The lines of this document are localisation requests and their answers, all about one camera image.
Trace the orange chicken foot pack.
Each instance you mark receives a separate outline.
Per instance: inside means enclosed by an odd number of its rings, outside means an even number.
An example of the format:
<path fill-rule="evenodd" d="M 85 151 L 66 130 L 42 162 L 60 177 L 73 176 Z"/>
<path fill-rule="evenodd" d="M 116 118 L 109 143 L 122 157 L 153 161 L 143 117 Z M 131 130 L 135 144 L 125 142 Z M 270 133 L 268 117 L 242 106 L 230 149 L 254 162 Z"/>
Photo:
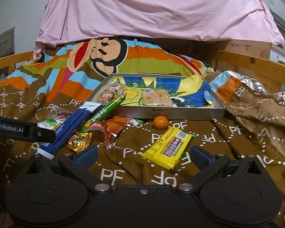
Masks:
<path fill-rule="evenodd" d="M 121 116 L 114 116 L 106 121 L 93 121 L 88 126 L 83 126 L 84 132 L 92 132 L 93 130 L 99 130 L 104 137 L 104 144 L 107 150 L 111 149 L 118 134 L 131 126 L 137 126 L 143 123 L 142 120 L 135 118 L 126 118 Z"/>

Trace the white air conditioner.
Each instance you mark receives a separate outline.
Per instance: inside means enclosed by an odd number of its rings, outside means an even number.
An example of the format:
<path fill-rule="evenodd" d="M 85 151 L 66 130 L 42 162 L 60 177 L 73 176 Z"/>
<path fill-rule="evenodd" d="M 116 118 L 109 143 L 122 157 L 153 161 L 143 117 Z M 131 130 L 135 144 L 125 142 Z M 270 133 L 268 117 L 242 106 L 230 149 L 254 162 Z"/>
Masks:
<path fill-rule="evenodd" d="M 273 18 L 285 27 L 285 3 L 281 0 L 262 0 Z"/>

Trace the blue white snack bar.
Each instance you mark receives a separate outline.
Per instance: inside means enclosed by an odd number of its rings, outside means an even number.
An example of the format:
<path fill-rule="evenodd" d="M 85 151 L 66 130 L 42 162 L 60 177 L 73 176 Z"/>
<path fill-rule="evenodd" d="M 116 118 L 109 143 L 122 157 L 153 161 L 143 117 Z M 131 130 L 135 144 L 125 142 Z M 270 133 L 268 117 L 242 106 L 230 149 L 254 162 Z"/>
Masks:
<path fill-rule="evenodd" d="M 44 142 L 39 146 L 37 153 L 52 160 L 58 151 L 63 147 L 67 139 L 87 120 L 101 104 L 86 101 L 74 111 L 56 130 L 55 142 Z"/>

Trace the nut bar clear wrapper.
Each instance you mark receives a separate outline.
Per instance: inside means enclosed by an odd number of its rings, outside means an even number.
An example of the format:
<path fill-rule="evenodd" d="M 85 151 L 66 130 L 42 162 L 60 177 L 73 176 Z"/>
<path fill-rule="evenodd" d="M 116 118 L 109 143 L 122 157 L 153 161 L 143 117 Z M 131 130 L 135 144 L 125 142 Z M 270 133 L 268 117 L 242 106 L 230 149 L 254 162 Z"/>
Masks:
<path fill-rule="evenodd" d="M 112 83 L 96 99 L 101 104 L 108 104 L 124 92 L 124 84 Z"/>

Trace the floral silver quilt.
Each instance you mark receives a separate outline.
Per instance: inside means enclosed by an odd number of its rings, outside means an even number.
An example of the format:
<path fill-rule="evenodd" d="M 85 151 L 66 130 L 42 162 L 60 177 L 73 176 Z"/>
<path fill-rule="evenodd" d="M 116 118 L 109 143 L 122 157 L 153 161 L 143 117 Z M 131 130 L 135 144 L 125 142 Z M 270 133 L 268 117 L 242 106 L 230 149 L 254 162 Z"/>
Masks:
<path fill-rule="evenodd" d="M 228 70 L 227 73 L 230 74 L 231 76 L 235 77 L 236 79 L 238 79 L 242 83 L 246 84 L 253 91 L 256 91 L 258 93 L 265 94 L 265 95 L 272 95 L 278 101 L 285 102 L 285 92 L 281 92 L 281 91 L 275 92 L 275 93 L 268 92 L 267 89 L 265 88 L 265 86 L 254 78 L 251 78 L 245 74 L 240 74 L 240 73 L 234 72 L 232 70 Z"/>

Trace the green sausage stick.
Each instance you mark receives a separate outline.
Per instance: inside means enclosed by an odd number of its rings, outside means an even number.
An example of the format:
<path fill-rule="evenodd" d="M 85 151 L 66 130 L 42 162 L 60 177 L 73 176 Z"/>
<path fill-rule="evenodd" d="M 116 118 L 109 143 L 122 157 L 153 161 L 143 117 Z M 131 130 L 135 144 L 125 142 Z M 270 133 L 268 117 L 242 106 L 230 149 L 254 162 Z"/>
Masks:
<path fill-rule="evenodd" d="M 116 109 L 126 99 L 126 94 L 120 94 L 118 97 L 110 101 L 103 108 L 101 108 L 95 115 L 93 115 L 86 123 L 78 129 L 79 132 L 87 132 L 87 128 L 95 121 L 102 121 L 106 116 Z"/>

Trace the rice cracker clear pack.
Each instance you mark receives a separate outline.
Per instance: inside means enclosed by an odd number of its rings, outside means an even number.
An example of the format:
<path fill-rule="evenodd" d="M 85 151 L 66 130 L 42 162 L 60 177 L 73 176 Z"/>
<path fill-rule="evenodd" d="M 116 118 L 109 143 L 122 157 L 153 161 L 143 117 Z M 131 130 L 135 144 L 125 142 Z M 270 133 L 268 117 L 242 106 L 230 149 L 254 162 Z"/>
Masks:
<path fill-rule="evenodd" d="M 172 107 L 173 102 L 165 89 L 146 89 L 142 92 L 142 104 L 147 106 Z"/>

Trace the white green vegetable snack bag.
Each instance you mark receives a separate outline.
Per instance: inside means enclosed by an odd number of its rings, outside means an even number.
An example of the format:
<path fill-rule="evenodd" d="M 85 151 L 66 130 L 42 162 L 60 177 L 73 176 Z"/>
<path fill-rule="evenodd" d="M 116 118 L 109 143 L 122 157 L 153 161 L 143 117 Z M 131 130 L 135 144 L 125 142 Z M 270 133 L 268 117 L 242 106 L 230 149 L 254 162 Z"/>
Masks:
<path fill-rule="evenodd" d="M 45 120 L 38 123 L 38 127 L 56 130 L 67 120 L 67 118 L 70 117 L 71 114 L 71 112 L 57 112 L 55 114 L 49 114 Z"/>

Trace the wooden cabinet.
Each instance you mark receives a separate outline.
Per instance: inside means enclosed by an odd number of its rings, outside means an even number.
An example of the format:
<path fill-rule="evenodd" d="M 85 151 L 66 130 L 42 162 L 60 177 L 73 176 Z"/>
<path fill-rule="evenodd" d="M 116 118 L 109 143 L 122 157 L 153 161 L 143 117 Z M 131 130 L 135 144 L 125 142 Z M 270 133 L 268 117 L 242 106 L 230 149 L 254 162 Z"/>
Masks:
<path fill-rule="evenodd" d="M 285 64 L 285 51 L 279 46 L 261 41 L 227 40 L 221 41 L 221 49 L 247 56 L 263 58 Z"/>

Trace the yellow snack pack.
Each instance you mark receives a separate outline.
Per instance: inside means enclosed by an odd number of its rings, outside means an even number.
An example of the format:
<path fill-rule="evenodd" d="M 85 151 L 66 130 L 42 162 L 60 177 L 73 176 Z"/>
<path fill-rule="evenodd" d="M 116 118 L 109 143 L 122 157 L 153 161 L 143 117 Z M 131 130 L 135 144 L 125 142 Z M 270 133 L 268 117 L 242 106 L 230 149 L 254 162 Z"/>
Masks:
<path fill-rule="evenodd" d="M 188 134 L 179 128 L 169 126 L 167 131 L 142 153 L 142 157 L 171 173 L 176 173 L 177 165 L 194 137 L 195 134 Z"/>

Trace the pink bed sheet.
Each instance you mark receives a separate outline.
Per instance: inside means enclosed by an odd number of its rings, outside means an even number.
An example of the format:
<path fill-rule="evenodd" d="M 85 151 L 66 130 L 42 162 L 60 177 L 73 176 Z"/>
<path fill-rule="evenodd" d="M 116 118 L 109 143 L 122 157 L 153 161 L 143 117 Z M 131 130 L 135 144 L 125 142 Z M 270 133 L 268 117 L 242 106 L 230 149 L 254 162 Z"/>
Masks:
<path fill-rule="evenodd" d="M 34 52 L 105 36 L 285 43 L 261 0 L 50 0 Z"/>

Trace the small orange mandarin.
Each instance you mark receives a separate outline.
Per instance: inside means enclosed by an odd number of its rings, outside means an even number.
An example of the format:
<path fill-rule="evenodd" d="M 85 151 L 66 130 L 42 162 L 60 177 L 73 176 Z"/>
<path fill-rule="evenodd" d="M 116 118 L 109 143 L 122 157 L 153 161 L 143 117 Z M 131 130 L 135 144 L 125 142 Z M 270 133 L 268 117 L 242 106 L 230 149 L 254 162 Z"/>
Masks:
<path fill-rule="evenodd" d="M 156 130 L 166 130 L 169 126 L 169 120 L 165 116 L 157 116 L 153 120 L 153 127 Z"/>

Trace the brown monkey print blanket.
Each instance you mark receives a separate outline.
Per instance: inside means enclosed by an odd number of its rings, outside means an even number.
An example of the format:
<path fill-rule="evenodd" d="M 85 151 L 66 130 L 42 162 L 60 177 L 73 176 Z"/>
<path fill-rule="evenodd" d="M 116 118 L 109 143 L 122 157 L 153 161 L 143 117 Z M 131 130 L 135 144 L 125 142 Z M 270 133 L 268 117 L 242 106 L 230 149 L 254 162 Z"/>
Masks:
<path fill-rule="evenodd" d="M 211 81 L 218 87 L 218 97 L 227 104 L 226 118 L 212 121 L 189 121 L 188 117 L 172 121 L 170 125 L 184 132 L 195 134 L 198 146 L 210 153 L 226 153 L 231 159 L 242 158 L 248 154 L 259 156 L 263 165 L 278 188 L 283 193 L 283 204 L 277 218 L 278 227 L 285 227 L 285 104 L 277 101 L 271 94 L 254 91 L 247 84 L 232 75 L 214 73 L 204 63 L 183 56 L 199 69 L 188 70 L 179 56 L 165 52 L 159 46 L 135 40 L 118 38 L 91 39 L 80 43 L 66 44 L 59 51 L 45 51 L 50 60 L 24 65 L 14 70 L 10 76 L 0 82 L 0 115 L 6 118 L 41 121 L 53 108 L 65 108 L 75 111 L 88 98 L 100 81 L 102 75 L 95 72 L 93 61 L 85 58 L 79 69 L 68 77 L 69 63 L 83 60 L 83 50 L 92 52 L 89 46 L 108 47 L 108 53 L 117 54 L 119 48 L 127 52 L 123 62 L 117 65 L 120 73 L 176 74 L 189 77 L 201 86 L 202 79 Z M 99 150 L 96 166 L 88 169 L 89 174 L 104 176 L 105 183 L 117 184 L 168 184 L 181 183 L 181 180 L 198 173 L 193 160 L 182 156 L 176 173 L 141 156 L 153 142 L 163 134 L 151 128 L 151 122 L 143 122 L 136 127 L 124 128 L 113 142 L 113 149 L 105 152 L 96 131 L 94 142 Z M 41 143 L 7 142 L 0 139 L 0 194 L 4 187 L 14 181 L 20 166 L 33 156 Z"/>

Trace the gold foil snack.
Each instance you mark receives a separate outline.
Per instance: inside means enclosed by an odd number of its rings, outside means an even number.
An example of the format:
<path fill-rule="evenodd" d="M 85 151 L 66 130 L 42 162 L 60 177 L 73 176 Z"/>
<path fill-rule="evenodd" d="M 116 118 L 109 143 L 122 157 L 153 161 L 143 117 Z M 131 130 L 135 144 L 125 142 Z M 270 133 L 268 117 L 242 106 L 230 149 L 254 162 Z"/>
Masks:
<path fill-rule="evenodd" d="M 92 140 L 92 133 L 80 133 L 79 131 L 76 131 L 65 143 L 65 147 L 69 148 L 75 153 L 80 153 L 91 145 Z"/>

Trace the metal tray with dinosaur cloth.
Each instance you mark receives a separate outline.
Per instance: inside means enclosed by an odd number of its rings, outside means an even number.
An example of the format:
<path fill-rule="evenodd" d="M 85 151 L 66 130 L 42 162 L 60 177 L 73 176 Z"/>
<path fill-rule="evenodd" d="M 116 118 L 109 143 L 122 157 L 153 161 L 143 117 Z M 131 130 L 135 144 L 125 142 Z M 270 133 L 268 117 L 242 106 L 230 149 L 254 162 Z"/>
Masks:
<path fill-rule="evenodd" d="M 124 94 L 124 101 L 111 115 L 169 120 L 221 119 L 226 110 L 208 82 L 191 77 L 160 74 L 111 74 L 90 94 L 89 101 L 104 107 Z"/>

